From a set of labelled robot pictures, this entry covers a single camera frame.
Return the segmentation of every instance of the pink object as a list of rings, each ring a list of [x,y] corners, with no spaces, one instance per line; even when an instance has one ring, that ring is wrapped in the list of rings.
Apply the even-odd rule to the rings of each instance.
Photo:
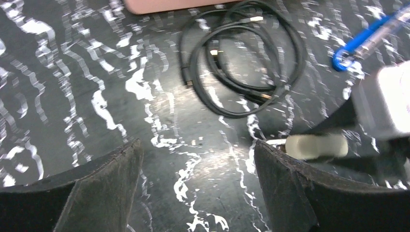
[[[124,3],[131,13],[142,15],[153,12],[216,5],[232,1],[238,0],[124,0]]]

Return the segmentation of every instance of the black table surface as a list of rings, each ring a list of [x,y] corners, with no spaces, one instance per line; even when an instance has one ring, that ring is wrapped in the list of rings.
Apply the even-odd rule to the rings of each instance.
[[[182,85],[176,59],[183,23],[198,12],[226,6],[132,15],[120,0],[0,0],[2,186],[61,173],[140,138],[145,157],[131,232],[270,231],[253,162],[255,141],[313,127],[348,98],[356,81],[409,59],[410,28],[389,37],[362,65],[337,73],[329,63],[333,51],[402,2],[269,2],[305,38],[308,64],[281,103],[232,120],[208,111]],[[185,55],[212,22],[198,20],[186,39]],[[275,20],[266,26],[280,62],[290,70],[294,54],[289,39]],[[222,48],[237,78],[260,82],[264,69],[255,54],[263,48],[256,37],[226,40]],[[215,101],[238,111],[255,107],[200,65]],[[349,156],[377,154],[375,140],[360,127],[343,133]],[[371,182],[371,176],[356,180]]]

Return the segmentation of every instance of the blue plastic clip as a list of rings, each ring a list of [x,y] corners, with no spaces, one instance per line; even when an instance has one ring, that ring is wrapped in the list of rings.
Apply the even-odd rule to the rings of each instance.
[[[333,68],[338,72],[346,71],[353,63],[345,62],[344,55],[352,54],[363,42],[365,42],[379,27],[385,24],[394,15],[386,15],[375,21],[367,29],[360,32],[352,40],[347,42],[345,46],[340,47],[332,57]]]

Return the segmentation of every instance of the white plastic part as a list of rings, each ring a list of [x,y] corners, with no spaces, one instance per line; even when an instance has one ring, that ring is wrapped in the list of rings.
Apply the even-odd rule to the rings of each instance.
[[[295,159],[312,160],[321,156],[344,157],[349,145],[341,134],[291,135],[286,139],[285,149]]]
[[[351,91],[359,123],[376,139],[410,135],[410,61],[367,76]]]
[[[285,145],[286,139],[271,139],[271,140],[266,141],[266,143],[276,147],[278,145]]]
[[[257,22],[257,21],[262,21],[263,19],[264,18],[262,16],[255,16],[255,17],[250,18],[249,20],[251,22]]]

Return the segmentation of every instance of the black cable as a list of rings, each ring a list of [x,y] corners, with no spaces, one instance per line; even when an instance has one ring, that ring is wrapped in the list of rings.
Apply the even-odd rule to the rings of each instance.
[[[250,31],[257,36],[259,36],[264,43],[266,54],[268,55],[271,61],[276,61],[276,72],[274,72],[270,67],[269,64],[265,64],[265,68],[267,70],[267,76],[271,80],[279,79],[282,76],[282,68],[278,61],[278,50],[275,44],[273,43],[271,37],[267,33],[267,30],[257,23],[261,18],[260,17],[248,17],[242,10],[246,8],[258,7],[262,10],[266,11],[267,13],[275,16],[279,22],[279,24],[285,29],[288,36],[290,37],[295,58],[296,58],[296,65],[294,70],[289,76],[289,81],[281,86],[267,86],[267,87],[258,87],[258,86],[251,86],[244,84],[235,78],[228,72],[228,68],[225,62],[224,55],[219,52],[220,51],[220,39],[221,35],[225,34],[225,32],[229,32],[230,34],[235,34],[238,31]],[[194,47],[189,57],[188,62],[184,61],[182,56],[182,42],[196,22],[197,19],[202,18],[208,15],[220,15],[223,14],[223,17],[220,18],[219,25],[209,32],[206,36],[204,36],[199,43]],[[235,21],[233,17],[240,16],[241,19]],[[248,111],[248,112],[231,112],[222,107],[219,107],[211,97],[208,95],[207,91],[205,90],[199,75],[198,70],[198,58],[200,55],[201,50],[205,47],[206,49],[206,61],[210,71],[213,75],[226,87],[231,89],[232,91],[243,95],[246,99],[257,103],[260,107]],[[302,37],[299,35],[298,31],[295,27],[293,27],[284,16],[282,16],[279,12],[277,12],[273,7],[269,6],[263,1],[260,0],[245,0],[236,5],[234,5],[229,10],[212,10],[201,13],[195,17],[193,17],[190,21],[186,23],[183,27],[182,32],[179,37],[178,41],[178,61],[181,67],[181,75],[184,83],[188,86],[192,86],[198,95],[199,99],[214,113],[229,117],[229,118],[242,118],[249,116],[251,114],[255,114],[270,104],[277,103],[286,94],[288,94],[295,82],[298,80],[299,76],[302,74],[303,69],[306,64],[307,52],[304,41]]]

